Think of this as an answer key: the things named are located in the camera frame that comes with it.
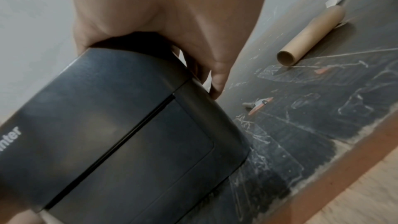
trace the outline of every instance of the skin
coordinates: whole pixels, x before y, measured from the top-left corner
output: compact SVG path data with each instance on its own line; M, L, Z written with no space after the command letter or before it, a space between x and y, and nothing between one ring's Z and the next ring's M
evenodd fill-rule
M158 32L182 50L188 68L204 82L211 72L210 95L223 91L230 70L245 45L264 0L73 0L73 34L78 54L92 44L130 34ZM9 204L0 200L0 204ZM0 210L0 223L21 208ZM29 210L8 224L42 221Z

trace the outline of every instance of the hand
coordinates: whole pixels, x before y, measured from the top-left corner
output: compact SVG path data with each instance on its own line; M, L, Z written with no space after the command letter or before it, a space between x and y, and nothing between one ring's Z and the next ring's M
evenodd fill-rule
M74 37L90 45L132 32L158 32L180 48L201 81L211 71L210 95L224 89L264 0L74 0Z

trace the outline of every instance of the scratched table surface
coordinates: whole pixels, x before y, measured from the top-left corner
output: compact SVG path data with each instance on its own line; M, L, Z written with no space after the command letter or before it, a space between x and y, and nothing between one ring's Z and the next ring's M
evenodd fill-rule
M218 103L251 153L180 224L262 223L396 110L398 0L344 0L342 26L295 66L276 61L326 1L300 0L238 58Z

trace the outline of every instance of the beige floor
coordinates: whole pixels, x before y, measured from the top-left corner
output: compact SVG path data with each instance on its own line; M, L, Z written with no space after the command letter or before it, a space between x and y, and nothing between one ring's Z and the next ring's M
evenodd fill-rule
M398 148L306 224L398 224Z

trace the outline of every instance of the brown cardboard tube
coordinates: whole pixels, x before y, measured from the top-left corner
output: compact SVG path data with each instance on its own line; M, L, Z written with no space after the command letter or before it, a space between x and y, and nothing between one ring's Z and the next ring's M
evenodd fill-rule
M325 37L339 24L345 15L345 10L339 5L327 8L294 37L277 54L279 63L292 66L299 61L314 45Z

